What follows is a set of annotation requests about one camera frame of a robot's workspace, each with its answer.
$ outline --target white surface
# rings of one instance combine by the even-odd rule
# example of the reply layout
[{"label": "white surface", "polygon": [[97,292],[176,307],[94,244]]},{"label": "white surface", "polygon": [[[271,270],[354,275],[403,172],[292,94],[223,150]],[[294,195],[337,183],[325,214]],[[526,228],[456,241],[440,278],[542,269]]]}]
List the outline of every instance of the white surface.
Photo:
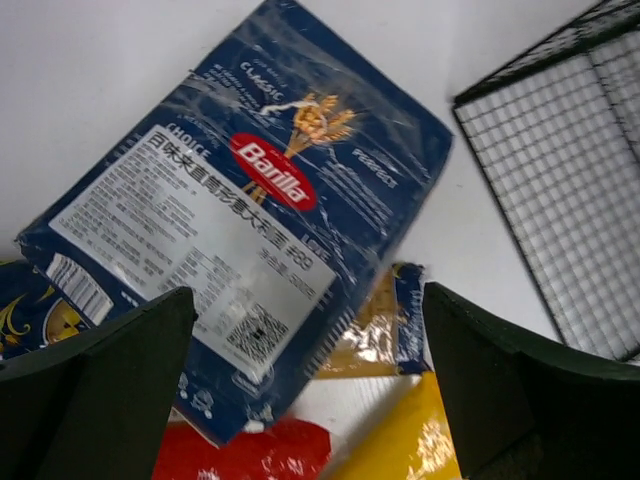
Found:
[{"label": "white surface", "polygon": [[[1,2],[0,255],[15,256],[11,240],[18,230],[258,3]],[[448,96],[587,6],[586,0],[303,3],[452,128]],[[485,308],[553,336],[460,137],[398,255],[429,265],[436,280]],[[313,382],[295,410],[346,435],[372,410],[388,408],[385,400],[399,394],[398,383]]]}]

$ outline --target red oval logo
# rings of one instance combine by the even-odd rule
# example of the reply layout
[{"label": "red oval logo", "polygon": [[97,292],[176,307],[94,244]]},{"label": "red oval logo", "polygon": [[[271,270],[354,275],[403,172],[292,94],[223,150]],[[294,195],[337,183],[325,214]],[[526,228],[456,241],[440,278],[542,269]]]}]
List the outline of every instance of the red oval logo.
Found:
[{"label": "red oval logo", "polygon": [[250,133],[237,133],[231,137],[231,151],[246,174],[278,202],[301,211],[315,207],[311,182],[269,142]]}]

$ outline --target wire basket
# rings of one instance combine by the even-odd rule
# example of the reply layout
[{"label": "wire basket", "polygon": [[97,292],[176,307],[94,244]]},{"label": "wire basket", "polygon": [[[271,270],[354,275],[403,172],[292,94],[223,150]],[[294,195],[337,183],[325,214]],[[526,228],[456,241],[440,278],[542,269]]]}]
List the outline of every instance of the wire basket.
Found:
[{"label": "wire basket", "polygon": [[599,3],[453,113],[562,340],[639,357],[640,2]]}]

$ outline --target plastic packaging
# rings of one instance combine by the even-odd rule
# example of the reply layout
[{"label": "plastic packaging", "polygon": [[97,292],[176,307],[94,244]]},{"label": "plastic packaging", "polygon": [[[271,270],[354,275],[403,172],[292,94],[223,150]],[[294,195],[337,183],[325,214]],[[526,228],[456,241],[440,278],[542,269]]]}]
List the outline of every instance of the plastic packaging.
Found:
[{"label": "plastic packaging", "polygon": [[267,0],[17,241],[96,325],[193,287],[175,406],[222,444],[315,376],[451,142],[303,7]]},{"label": "plastic packaging", "polygon": [[394,264],[316,378],[421,374],[428,370],[422,274],[421,266]]},{"label": "plastic packaging", "polygon": [[331,478],[461,479],[434,373],[422,377]]},{"label": "plastic packaging", "polygon": [[314,480],[331,457],[325,429],[283,418],[216,448],[187,424],[169,425],[152,480]]},{"label": "plastic packaging", "polygon": [[0,262],[0,358],[37,350],[87,328],[28,262]]}]

